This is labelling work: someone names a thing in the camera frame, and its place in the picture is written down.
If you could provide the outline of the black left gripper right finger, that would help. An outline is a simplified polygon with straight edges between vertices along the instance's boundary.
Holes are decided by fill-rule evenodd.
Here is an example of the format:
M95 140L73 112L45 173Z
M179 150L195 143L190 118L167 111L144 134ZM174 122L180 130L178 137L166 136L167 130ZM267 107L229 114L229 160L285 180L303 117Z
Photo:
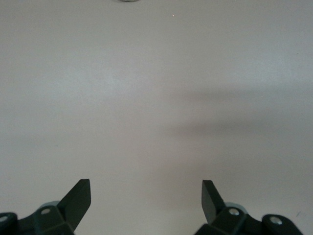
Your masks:
M197 235L301 235L288 218L266 214L258 221L240 206L226 204L211 180L203 180L201 206L207 220Z

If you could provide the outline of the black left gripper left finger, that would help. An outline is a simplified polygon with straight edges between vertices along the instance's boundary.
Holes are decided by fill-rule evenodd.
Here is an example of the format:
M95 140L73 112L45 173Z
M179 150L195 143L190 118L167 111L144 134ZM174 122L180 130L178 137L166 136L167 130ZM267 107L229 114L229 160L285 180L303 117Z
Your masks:
M2 235L73 235L91 205L90 180L81 179L60 200L43 204L18 219L14 212L0 214Z

